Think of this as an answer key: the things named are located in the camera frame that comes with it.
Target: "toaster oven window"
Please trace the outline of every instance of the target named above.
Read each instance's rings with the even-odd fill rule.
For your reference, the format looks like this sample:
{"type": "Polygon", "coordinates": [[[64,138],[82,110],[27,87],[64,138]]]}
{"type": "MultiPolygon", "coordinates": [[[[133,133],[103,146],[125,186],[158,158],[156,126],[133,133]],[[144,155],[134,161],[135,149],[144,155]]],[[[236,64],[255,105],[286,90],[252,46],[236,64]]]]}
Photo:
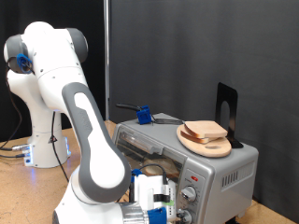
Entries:
{"type": "MultiPolygon", "coordinates": [[[[180,171],[182,170],[182,163],[170,159],[164,154],[149,154],[145,151],[144,145],[145,144],[143,142],[132,142],[127,138],[121,137],[121,133],[119,133],[116,142],[117,148],[129,161],[132,169],[139,169],[141,166],[150,163],[160,164],[165,169],[167,178],[171,179],[176,183],[176,185],[178,185],[180,171]]],[[[142,173],[145,175],[161,175],[162,170],[156,166],[148,166],[142,169],[142,173]]]]}

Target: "black stand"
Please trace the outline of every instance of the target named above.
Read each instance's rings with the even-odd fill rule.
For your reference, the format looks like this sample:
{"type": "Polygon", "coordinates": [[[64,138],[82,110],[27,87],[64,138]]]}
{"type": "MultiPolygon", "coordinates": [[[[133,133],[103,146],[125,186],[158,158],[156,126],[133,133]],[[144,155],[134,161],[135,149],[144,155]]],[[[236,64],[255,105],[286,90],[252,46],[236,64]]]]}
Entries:
{"type": "Polygon", "coordinates": [[[237,107],[237,92],[236,90],[224,85],[218,84],[217,103],[216,103],[216,118],[215,121],[221,125],[221,106],[226,101],[230,107],[230,122],[228,127],[227,139],[230,141],[232,148],[242,148],[243,145],[235,139],[235,116],[237,107]]]}

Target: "toaster oven handle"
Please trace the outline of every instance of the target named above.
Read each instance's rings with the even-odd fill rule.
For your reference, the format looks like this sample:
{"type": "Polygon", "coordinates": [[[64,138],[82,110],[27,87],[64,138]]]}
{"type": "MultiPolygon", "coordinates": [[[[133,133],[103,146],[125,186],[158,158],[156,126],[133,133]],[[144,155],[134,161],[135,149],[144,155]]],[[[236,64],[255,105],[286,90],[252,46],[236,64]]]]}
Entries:
{"type": "Polygon", "coordinates": [[[148,152],[149,154],[157,153],[159,155],[162,155],[163,147],[152,143],[150,140],[148,140],[142,136],[135,135],[135,134],[129,134],[127,132],[122,132],[121,138],[124,141],[130,143],[131,145],[148,152]]]}
{"type": "Polygon", "coordinates": [[[122,109],[130,109],[130,110],[134,110],[134,111],[142,110],[142,108],[138,105],[129,105],[129,104],[123,104],[123,103],[116,104],[116,107],[122,108],[122,109]]]}

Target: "blue object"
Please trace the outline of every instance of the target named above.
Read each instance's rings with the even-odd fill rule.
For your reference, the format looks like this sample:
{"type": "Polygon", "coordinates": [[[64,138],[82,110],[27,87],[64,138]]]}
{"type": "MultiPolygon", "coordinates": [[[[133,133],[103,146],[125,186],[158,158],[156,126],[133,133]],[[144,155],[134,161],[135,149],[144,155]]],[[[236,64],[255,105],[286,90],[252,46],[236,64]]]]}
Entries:
{"type": "Polygon", "coordinates": [[[139,170],[139,169],[134,169],[133,171],[131,171],[131,173],[132,173],[132,176],[131,176],[131,183],[134,183],[134,182],[135,182],[135,175],[136,175],[136,176],[142,175],[142,172],[141,172],[141,170],[139,170]]]}
{"type": "Polygon", "coordinates": [[[32,73],[32,61],[26,55],[18,54],[17,64],[24,74],[32,73]]]}
{"type": "Polygon", "coordinates": [[[148,105],[141,106],[142,110],[137,111],[136,114],[140,124],[151,123],[150,108],[148,105]]]}
{"type": "Polygon", "coordinates": [[[166,208],[156,208],[148,211],[149,224],[166,224],[167,212],[166,208]]]}

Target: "toaster oven door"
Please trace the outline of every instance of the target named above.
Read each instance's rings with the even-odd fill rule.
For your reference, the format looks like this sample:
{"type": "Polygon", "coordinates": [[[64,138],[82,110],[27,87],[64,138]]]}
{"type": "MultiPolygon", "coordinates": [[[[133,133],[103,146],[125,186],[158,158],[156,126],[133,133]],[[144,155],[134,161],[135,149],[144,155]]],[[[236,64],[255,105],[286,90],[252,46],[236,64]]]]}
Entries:
{"type": "MultiPolygon", "coordinates": [[[[149,139],[146,135],[133,133],[122,127],[119,128],[115,144],[129,161],[132,169],[139,169],[150,163],[160,164],[166,170],[167,177],[174,181],[178,187],[183,165],[186,161],[184,156],[176,154],[174,150],[149,139]]],[[[142,173],[161,175],[162,171],[157,166],[147,166],[142,169],[142,173]]]]}

